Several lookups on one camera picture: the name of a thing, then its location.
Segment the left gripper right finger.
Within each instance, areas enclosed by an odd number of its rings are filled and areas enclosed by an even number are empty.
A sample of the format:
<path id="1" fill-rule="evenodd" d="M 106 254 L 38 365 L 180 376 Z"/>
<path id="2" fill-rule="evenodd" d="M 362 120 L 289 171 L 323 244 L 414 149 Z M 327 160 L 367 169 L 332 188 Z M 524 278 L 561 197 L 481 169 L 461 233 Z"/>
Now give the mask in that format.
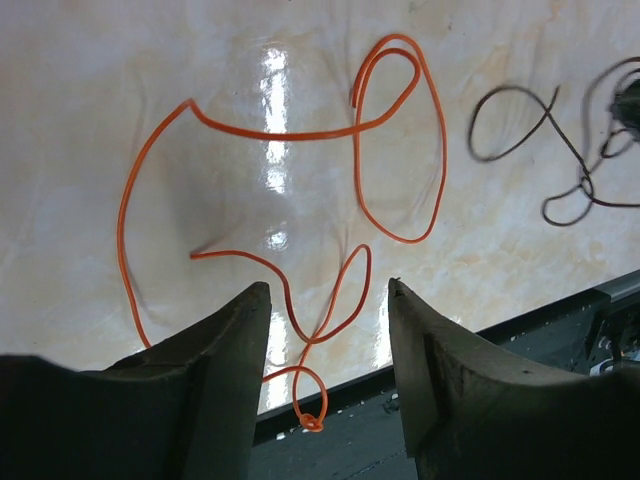
<path id="1" fill-rule="evenodd" d="M 639 298 L 600 289 L 480 332 L 388 284 L 406 451 L 422 479 L 635 479 Z"/>

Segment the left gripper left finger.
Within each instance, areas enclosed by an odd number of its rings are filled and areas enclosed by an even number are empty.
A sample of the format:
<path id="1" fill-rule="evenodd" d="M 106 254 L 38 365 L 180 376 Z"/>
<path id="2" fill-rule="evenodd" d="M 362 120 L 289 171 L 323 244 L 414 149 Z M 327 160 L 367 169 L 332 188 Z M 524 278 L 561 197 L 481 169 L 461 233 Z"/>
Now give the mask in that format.
<path id="1" fill-rule="evenodd" d="M 1 359 L 5 479 L 243 479 L 271 320 L 256 282 L 102 371 Z"/>

